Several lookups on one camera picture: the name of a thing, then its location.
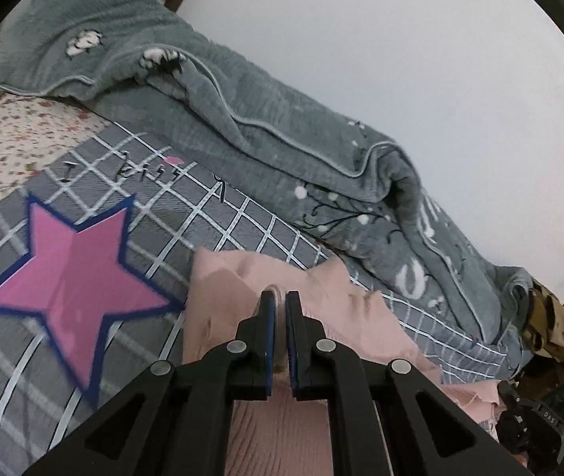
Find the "grey checked star bedsheet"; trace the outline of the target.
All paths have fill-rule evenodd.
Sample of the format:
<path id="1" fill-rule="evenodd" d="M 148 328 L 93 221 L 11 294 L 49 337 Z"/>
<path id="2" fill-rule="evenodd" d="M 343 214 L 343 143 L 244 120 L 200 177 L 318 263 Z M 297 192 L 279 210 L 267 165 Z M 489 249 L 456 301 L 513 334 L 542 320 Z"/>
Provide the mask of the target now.
<path id="1" fill-rule="evenodd" d="M 414 360 L 495 426 L 501 353 L 111 126 L 0 201 L 0 475 L 23 473 L 149 364 L 224 341 L 272 285 L 364 355 Z"/>

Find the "olive brown garment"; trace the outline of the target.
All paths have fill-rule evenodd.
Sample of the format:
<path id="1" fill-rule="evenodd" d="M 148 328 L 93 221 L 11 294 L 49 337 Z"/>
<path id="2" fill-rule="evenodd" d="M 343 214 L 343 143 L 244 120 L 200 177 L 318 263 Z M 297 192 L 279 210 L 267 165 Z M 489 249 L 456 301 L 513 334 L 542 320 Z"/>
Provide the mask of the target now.
<path id="1" fill-rule="evenodd" d="M 535 356 L 554 361 L 564 369 L 564 306 L 536 279 L 529 288 L 522 338 Z"/>

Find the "floral white bedsheet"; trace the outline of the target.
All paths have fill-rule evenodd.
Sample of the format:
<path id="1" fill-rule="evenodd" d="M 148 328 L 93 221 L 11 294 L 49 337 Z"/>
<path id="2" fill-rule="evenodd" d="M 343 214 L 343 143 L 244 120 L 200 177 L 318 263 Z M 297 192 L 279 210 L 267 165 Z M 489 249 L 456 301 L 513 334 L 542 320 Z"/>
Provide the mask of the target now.
<path id="1" fill-rule="evenodd" d="M 77 104 L 0 89 L 0 201 L 107 125 Z"/>

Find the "grey-green floral blanket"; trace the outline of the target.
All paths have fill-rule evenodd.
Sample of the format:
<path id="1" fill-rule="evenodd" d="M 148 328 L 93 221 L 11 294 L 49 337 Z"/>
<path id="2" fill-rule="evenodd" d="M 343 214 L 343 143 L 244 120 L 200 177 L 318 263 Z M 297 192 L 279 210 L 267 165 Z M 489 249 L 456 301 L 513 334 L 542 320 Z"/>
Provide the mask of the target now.
<path id="1" fill-rule="evenodd" d="M 514 376 L 530 275 L 484 259 L 400 145 L 206 39 L 158 0 L 32 0 L 0 36 L 0 89 L 147 132 L 407 299 L 451 379 Z"/>

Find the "pink knitted sweater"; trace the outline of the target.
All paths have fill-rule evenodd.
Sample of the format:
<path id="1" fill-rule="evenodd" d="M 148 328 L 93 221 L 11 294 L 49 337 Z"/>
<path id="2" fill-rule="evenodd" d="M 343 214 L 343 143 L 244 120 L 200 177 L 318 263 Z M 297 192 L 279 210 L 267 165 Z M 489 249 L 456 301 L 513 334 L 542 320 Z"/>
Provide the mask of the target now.
<path id="1" fill-rule="evenodd" d="M 443 386 L 382 298 L 338 260 L 302 271 L 198 250 L 180 475 L 509 475 L 482 429 L 493 384 Z"/>

